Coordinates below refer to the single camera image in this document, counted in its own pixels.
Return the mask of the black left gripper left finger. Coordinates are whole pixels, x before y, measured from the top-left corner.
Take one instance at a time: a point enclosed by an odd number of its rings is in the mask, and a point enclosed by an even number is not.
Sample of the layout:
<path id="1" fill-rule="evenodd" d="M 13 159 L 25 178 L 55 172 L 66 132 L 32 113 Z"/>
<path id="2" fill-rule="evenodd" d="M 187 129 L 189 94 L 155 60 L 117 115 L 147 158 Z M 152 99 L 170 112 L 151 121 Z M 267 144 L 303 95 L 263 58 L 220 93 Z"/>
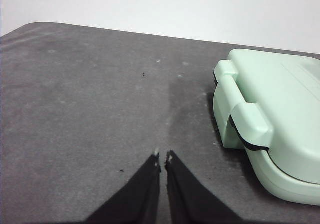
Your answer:
<path id="1" fill-rule="evenodd" d="M 160 197 L 160 154 L 156 149 L 132 176 L 87 219 L 88 224 L 154 224 Z"/>

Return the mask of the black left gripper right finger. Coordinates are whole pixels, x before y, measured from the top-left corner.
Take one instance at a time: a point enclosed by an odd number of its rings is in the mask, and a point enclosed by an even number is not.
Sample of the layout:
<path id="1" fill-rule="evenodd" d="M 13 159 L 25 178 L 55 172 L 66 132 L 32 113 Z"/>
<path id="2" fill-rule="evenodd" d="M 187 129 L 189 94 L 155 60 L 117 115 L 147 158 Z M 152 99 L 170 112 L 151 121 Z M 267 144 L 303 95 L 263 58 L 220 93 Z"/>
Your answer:
<path id="1" fill-rule="evenodd" d="M 177 154 L 167 153 L 167 194 L 174 224 L 238 224 L 243 219 L 204 187 Z"/>

